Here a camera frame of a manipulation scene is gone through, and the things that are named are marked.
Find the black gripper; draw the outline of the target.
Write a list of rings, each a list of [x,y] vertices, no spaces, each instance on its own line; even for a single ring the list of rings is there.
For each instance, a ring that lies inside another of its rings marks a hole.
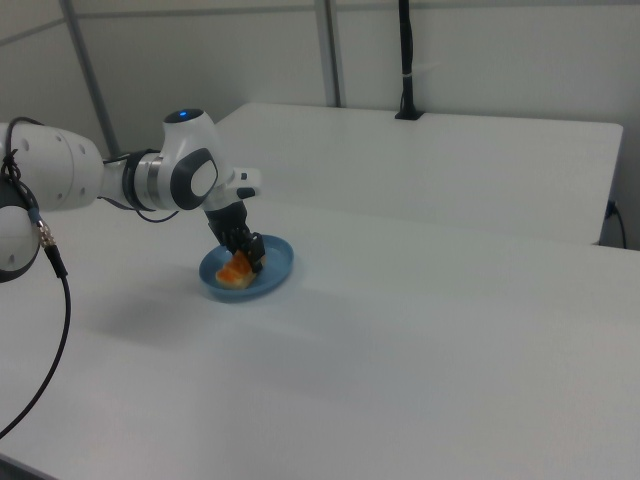
[[[233,202],[217,210],[206,210],[205,216],[210,230],[221,245],[232,255],[238,251],[246,254],[253,273],[262,271],[266,255],[263,237],[257,232],[250,235],[246,225],[247,209],[243,201]]]

